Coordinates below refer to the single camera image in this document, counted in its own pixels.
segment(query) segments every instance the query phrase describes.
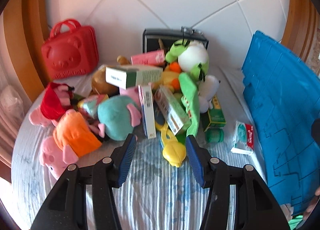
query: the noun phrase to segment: finger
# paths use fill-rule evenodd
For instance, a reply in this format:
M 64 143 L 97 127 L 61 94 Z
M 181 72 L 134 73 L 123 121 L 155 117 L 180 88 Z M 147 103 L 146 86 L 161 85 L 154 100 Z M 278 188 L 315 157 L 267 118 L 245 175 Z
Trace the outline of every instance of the finger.
M 320 196 L 320 187 L 316 190 L 316 196 Z
M 311 214 L 311 213 L 304 212 L 302 219 L 303 219 L 303 220 L 307 220 L 308 217 L 310 216 L 310 214 Z
M 314 210 L 314 208 L 317 205 L 318 199 L 319 199 L 319 197 L 317 197 L 317 196 L 313 197 L 308 208 L 306 209 L 306 212 L 312 212 Z

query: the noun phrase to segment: white tiled wall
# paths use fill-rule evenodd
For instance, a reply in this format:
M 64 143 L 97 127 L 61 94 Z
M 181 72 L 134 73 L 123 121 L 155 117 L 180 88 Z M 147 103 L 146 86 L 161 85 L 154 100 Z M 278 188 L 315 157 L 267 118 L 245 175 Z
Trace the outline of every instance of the white tiled wall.
M 192 26 L 213 63 L 241 67 L 256 30 L 280 41 L 289 0 L 46 0 L 48 23 L 68 17 L 96 29 L 101 62 L 141 52 L 144 28 Z

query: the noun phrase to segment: brown plush toy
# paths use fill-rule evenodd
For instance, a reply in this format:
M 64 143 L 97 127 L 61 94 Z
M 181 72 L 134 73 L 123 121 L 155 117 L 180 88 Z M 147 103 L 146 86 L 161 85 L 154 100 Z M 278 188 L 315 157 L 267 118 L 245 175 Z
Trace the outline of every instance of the brown plush toy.
M 118 56 L 117 63 L 119 65 L 131 64 L 124 56 Z M 92 76 L 91 87 L 93 94 L 107 94 L 109 97 L 119 94 L 119 88 L 106 82 L 106 67 L 101 66 Z

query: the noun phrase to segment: green jar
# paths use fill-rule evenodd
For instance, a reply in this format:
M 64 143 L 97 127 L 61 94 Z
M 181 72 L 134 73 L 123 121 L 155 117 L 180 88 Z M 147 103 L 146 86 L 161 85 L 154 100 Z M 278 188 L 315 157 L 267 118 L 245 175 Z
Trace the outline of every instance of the green jar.
M 224 132 L 219 128 L 208 129 L 204 134 L 207 143 L 219 143 L 224 138 Z

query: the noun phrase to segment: red handbag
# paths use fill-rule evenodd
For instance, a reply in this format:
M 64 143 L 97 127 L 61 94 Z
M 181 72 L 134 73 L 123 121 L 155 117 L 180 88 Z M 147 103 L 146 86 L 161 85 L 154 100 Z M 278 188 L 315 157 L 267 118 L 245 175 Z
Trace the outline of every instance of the red handbag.
M 69 31 L 61 33 L 62 25 L 66 25 Z M 81 26 L 74 19 L 57 23 L 41 52 L 51 79 L 90 73 L 99 62 L 94 28 Z

